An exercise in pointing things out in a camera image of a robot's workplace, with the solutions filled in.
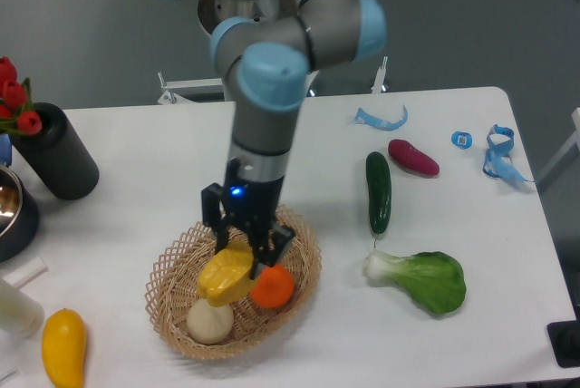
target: red tulip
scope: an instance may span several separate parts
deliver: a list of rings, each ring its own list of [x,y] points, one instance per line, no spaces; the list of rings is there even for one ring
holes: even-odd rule
[[[0,104],[0,119],[12,119],[12,111],[2,104]]]
[[[23,112],[16,120],[16,127],[22,134],[30,136],[37,134],[43,128],[43,123],[37,112],[27,110]]]
[[[16,81],[18,73],[16,72],[15,66],[10,62],[8,57],[2,57],[0,59],[0,84],[4,84],[6,80]]]
[[[4,104],[6,106],[12,110],[16,110],[26,102],[26,91],[18,82],[8,80],[2,86],[2,97],[4,98]]]

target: white bottle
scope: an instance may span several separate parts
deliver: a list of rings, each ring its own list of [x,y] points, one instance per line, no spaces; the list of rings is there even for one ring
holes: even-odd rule
[[[0,277],[0,329],[23,338],[43,325],[43,307]]]

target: orange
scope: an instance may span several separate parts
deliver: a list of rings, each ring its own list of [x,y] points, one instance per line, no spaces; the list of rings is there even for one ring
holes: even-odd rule
[[[250,291],[250,297],[264,308],[278,308],[285,305],[294,293],[292,274],[281,264],[266,267]]]

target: yellow pepper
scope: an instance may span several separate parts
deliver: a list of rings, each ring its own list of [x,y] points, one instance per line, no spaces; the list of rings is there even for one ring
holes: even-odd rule
[[[57,311],[43,330],[43,362],[56,388],[82,388],[87,334],[81,316],[70,309]]]
[[[249,278],[253,261],[250,246],[244,241],[232,240],[199,274],[199,297],[211,306],[228,305],[241,299],[256,283]]]

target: blue ribbon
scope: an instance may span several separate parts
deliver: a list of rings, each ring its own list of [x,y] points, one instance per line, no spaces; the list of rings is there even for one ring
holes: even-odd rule
[[[402,118],[397,122],[389,122],[384,119],[377,118],[371,114],[365,112],[363,109],[359,108],[359,111],[354,116],[354,122],[363,123],[365,125],[370,125],[377,130],[383,131],[395,131],[402,127],[405,122],[409,119],[409,112],[407,112],[407,107],[402,106]]]
[[[493,134],[500,134],[506,136],[507,140],[500,143],[495,143],[491,136]],[[531,179],[524,178],[521,173],[517,171],[511,164],[506,163],[504,158],[511,161],[509,153],[514,149],[514,131],[507,127],[500,127],[497,124],[491,127],[487,137],[488,150],[486,150],[486,157],[483,163],[483,171],[491,178],[509,179],[521,182],[533,182]]]

